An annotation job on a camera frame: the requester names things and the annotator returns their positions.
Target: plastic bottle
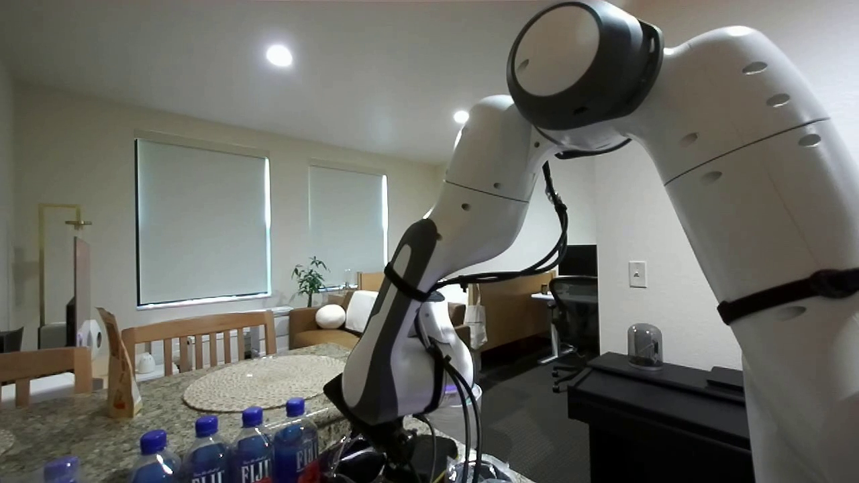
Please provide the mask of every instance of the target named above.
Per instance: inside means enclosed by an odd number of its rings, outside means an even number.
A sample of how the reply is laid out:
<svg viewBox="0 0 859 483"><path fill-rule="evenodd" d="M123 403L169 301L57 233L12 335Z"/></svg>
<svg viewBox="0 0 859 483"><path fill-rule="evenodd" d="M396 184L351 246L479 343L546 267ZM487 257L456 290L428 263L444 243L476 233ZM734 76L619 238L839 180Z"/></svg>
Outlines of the plastic bottle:
<svg viewBox="0 0 859 483"><path fill-rule="evenodd" d="M264 407L243 411L243 431L235 446L235 475L239 483L268 483L272 441L264 431Z"/></svg>
<svg viewBox="0 0 859 483"><path fill-rule="evenodd" d="M133 469L133 483L178 483L178 459L166 451L166 431L149 430L141 437L141 459Z"/></svg>
<svg viewBox="0 0 859 483"><path fill-rule="evenodd" d="M319 481L319 437L318 426L303 418L303 396L287 400L287 423L274 431L272 481L274 483L318 483Z"/></svg>
<svg viewBox="0 0 859 483"><path fill-rule="evenodd" d="M228 442L219 437L219 416L196 418L196 441L185 459L185 477L190 483L228 483Z"/></svg>
<svg viewBox="0 0 859 483"><path fill-rule="evenodd" d="M55 459L43 467L43 483L80 483L79 459Z"/></svg>

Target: bottle label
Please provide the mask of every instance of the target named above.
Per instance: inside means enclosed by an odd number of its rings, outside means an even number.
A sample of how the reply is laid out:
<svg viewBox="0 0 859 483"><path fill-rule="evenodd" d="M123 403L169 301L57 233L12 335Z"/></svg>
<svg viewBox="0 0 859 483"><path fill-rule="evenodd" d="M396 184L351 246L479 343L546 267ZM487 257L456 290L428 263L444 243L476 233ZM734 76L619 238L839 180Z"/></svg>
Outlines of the bottle label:
<svg viewBox="0 0 859 483"><path fill-rule="evenodd" d="M319 461L307 461L307 467L299 475L299 483L319 483L323 471L319 471Z"/></svg>
<svg viewBox="0 0 859 483"><path fill-rule="evenodd" d="M312 461L314 461L314 451L312 449L296 451L296 469L299 471L303 471Z"/></svg>
<svg viewBox="0 0 859 483"><path fill-rule="evenodd" d="M194 471L190 483L227 483L224 469L212 469L212 471Z"/></svg>
<svg viewBox="0 0 859 483"><path fill-rule="evenodd" d="M268 483L268 459L243 461L239 483Z"/></svg>

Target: blue bottle cap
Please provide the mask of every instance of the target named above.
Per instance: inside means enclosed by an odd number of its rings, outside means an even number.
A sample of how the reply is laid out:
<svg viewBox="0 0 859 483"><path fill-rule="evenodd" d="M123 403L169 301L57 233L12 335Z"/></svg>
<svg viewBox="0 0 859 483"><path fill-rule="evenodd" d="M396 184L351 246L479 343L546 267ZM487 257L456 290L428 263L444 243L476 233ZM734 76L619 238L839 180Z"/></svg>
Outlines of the blue bottle cap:
<svg viewBox="0 0 859 483"><path fill-rule="evenodd" d="M251 406L247 411L243 411L243 426L260 426L264 423L264 407Z"/></svg>
<svg viewBox="0 0 859 483"><path fill-rule="evenodd" d="M290 418L303 416L303 396L290 396L290 400L287 400L287 416L290 416Z"/></svg>
<svg viewBox="0 0 859 483"><path fill-rule="evenodd" d="M200 416L194 430L196 430L196 437L219 435L219 416L216 414Z"/></svg>
<svg viewBox="0 0 859 483"><path fill-rule="evenodd" d="M79 459L55 459L43 467L43 477L47 483L55 483L55 481L76 481L76 471L79 471Z"/></svg>
<svg viewBox="0 0 859 483"><path fill-rule="evenodd" d="M141 454L162 454L166 449L166 431L163 430L149 430L141 437Z"/></svg>

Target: ceiling light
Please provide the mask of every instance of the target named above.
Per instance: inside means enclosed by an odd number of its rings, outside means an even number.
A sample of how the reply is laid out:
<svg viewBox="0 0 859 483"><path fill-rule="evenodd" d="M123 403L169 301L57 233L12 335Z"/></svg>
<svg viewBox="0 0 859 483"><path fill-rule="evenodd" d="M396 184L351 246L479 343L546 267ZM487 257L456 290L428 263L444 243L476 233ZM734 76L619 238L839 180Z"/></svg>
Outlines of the ceiling light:
<svg viewBox="0 0 859 483"><path fill-rule="evenodd" d="M290 69L292 66L292 51L286 43L272 43L266 47L266 61L280 66L280 69Z"/></svg>
<svg viewBox="0 0 859 483"><path fill-rule="evenodd" d="M468 109L455 113L455 124L464 127L468 124Z"/></svg>

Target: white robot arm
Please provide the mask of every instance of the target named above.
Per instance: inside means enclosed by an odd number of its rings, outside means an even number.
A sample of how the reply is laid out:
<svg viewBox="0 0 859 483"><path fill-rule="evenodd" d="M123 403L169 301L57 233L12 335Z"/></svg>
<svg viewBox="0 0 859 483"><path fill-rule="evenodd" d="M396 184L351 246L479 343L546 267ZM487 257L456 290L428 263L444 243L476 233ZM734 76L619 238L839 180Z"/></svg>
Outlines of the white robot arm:
<svg viewBox="0 0 859 483"><path fill-rule="evenodd" d="M515 238L547 144L563 159L633 137L745 349L757 481L859 481L859 168L793 61L746 26L664 47L588 0L523 26L508 86L476 104L439 206L402 237L333 384L342 406L372 426L421 414L439 392L425 298Z"/></svg>

